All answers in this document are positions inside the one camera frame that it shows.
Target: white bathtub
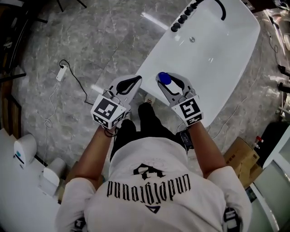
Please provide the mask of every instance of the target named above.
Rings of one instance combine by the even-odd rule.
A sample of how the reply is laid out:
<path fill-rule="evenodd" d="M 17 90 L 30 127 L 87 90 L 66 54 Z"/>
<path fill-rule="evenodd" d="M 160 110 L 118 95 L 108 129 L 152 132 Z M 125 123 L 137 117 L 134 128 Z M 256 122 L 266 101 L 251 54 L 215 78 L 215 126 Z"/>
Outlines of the white bathtub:
<path fill-rule="evenodd" d="M 230 97 L 260 32 L 258 21 L 240 0 L 221 2 L 227 12 L 224 21 L 220 6 L 205 0 L 177 32 L 169 26 L 137 72 L 143 77 L 141 88 L 167 105 L 156 75 L 170 72 L 188 78 L 200 97 L 204 126 L 212 123 Z"/>

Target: black cable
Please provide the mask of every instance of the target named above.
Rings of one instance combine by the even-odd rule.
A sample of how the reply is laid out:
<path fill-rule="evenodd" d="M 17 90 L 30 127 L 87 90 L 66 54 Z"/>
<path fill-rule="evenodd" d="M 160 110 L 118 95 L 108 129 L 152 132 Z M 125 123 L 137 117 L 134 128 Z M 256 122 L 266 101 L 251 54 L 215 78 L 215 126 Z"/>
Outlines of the black cable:
<path fill-rule="evenodd" d="M 72 69 L 71 69 L 71 66 L 69 65 L 69 62 L 66 61 L 65 59 L 62 59 L 62 60 L 59 62 L 59 66 L 60 66 L 61 68 L 63 68 L 63 66 L 60 64 L 62 61 L 65 61 L 65 62 L 68 64 L 68 68 L 69 68 L 69 70 L 71 71 L 73 77 L 77 80 L 77 82 L 78 82 L 78 84 L 80 85 L 80 87 L 82 88 L 83 92 L 86 94 L 86 99 L 85 99 L 84 103 L 87 103 L 87 104 L 90 104 L 90 105 L 93 106 L 94 104 L 91 104 L 91 103 L 87 102 L 87 93 L 86 93 L 86 91 L 83 89 L 82 84 L 79 82 L 79 80 L 77 79 L 77 77 L 73 74 Z"/>
<path fill-rule="evenodd" d="M 113 138 L 114 137 L 114 142 L 115 142 L 116 136 L 117 136 L 117 133 L 118 133 L 118 128 L 117 127 L 115 128 L 115 130 L 114 130 L 115 133 L 114 134 L 112 132 L 108 131 L 107 128 L 105 128 L 105 127 L 103 127 L 103 128 L 105 129 L 104 130 L 105 135 L 107 137 L 109 137 L 109 138 Z"/>
<path fill-rule="evenodd" d="M 272 50 L 275 52 L 276 62 L 277 62 L 277 65 L 279 65 L 277 57 L 276 57 L 276 54 L 279 52 L 279 49 L 278 49 L 277 45 L 275 45 L 274 47 L 272 46 L 272 44 L 271 44 L 271 36 L 269 36 L 269 44 L 270 44 Z"/>

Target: white t-shirt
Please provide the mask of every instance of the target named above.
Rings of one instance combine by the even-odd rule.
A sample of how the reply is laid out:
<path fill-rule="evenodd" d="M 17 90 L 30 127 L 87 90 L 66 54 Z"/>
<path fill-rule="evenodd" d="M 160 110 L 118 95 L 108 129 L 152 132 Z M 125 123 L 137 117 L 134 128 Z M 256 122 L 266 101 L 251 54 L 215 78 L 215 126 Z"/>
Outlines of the white t-shirt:
<path fill-rule="evenodd" d="M 83 178 L 71 180 L 56 218 L 58 232 L 72 231 L 84 217 L 96 231 L 222 231 L 232 207 L 247 231 L 251 203 L 232 167 L 204 179 L 188 170 L 185 149 L 166 138 L 143 138 L 119 149 L 109 179 L 97 191 Z"/>

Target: floor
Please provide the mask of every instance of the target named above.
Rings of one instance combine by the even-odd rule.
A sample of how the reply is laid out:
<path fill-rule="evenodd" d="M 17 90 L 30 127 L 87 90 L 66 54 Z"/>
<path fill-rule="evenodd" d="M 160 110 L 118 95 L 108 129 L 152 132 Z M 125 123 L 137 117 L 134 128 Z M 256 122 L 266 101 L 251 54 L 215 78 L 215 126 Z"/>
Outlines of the floor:
<path fill-rule="evenodd" d="M 39 16 L 48 23 L 33 25 L 21 64 L 27 76 L 15 80 L 13 86 L 13 95 L 22 106 L 23 133 L 35 136 L 40 157 L 46 148 L 44 121 L 53 114 L 49 96 L 57 86 L 59 61 L 70 62 L 88 93 L 88 102 L 94 103 L 97 93 L 92 90 L 93 85 L 107 87 L 117 76 L 136 73 L 164 34 L 163 29 L 143 18 L 141 13 L 146 12 L 170 25 L 190 1 L 83 0 L 87 9 L 74 0 L 61 2 L 63 13 L 52 0 Z M 256 17 L 261 32 L 252 57 L 231 97 L 207 128 L 222 152 L 237 136 L 253 143 L 268 123 L 277 118 L 275 111 L 281 100 L 276 85 L 285 76 L 276 68 L 269 35 L 273 44 L 279 44 L 268 19 L 262 13 Z M 288 66 L 282 52 L 277 57 L 281 64 Z M 139 90 L 132 102 L 132 120 L 137 127 L 137 107 L 145 94 Z M 46 161 L 61 157 L 72 166 L 82 155 L 97 128 L 90 115 L 91 106 L 84 100 L 78 83 L 66 72 L 52 96 L 57 109 L 51 118 L 53 127 L 48 129 Z M 176 132 L 181 120 L 160 101 L 154 104 L 154 109 L 162 123 Z M 190 167 L 195 169 L 194 155 L 189 157 Z"/>

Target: shoe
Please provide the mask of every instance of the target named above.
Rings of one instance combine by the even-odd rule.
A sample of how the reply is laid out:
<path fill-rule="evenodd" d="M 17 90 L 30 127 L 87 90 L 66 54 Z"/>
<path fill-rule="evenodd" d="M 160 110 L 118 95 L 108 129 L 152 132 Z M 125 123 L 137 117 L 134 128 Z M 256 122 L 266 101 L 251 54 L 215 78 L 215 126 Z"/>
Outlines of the shoe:
<path fill-rule="evenodd" d="M 156 100 L 156 98 L 154 96 L 147 93 L 147 95 L 145 97 L 145 102 L 149 103 L 150 105 L 153 105 L 155 100 Z"/>
<path fill-rule="evenodd" d="M 129 111 L 129 112 L 125 115 L 124 120 L 125 120 L 125 119 L 129 119 L 129 120 L 131 120 L 131 111 Z"/>

